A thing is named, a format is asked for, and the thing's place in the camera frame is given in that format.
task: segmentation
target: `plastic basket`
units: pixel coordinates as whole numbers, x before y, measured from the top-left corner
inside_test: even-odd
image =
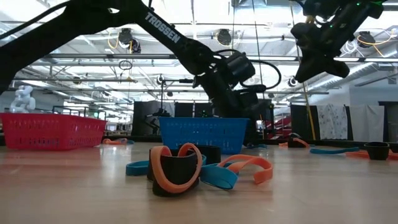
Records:
[[[11,149],[61,151],[101,144],[106,121],[64,114],[1,114]]]
[[[163,144],[171,149],[186,142],[218,146],[223,154],[239,154],[246,118],[159,118]]]

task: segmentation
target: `red basket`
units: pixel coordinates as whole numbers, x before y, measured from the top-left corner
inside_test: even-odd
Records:
[[[101,144],[106,121],[64,114],[2,113],[11,149],[61,151]]]

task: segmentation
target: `table surface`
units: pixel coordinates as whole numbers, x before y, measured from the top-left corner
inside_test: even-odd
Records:
[[[66,152],[0,150],[0,223],[396,223],[398,162],[246,149],[268,158],[274,178],[254,185],[253,169],[231,191],[201,183],[178,198],[152,194],[125,165],[159,143]]]

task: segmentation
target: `blue basket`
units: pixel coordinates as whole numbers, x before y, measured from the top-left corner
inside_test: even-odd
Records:
[[[246,118],[159,118],[163,144],[171,149],[187,142],[218,146],[223,154],[239,154]]]

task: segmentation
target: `white robot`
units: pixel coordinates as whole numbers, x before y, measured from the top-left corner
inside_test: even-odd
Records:
[[[36,100],[30,97],[32,91],[31,86],[20,86],[15,91],[15,99],[10,106],[11,113],[29,113],[29,110],[36,108]]]

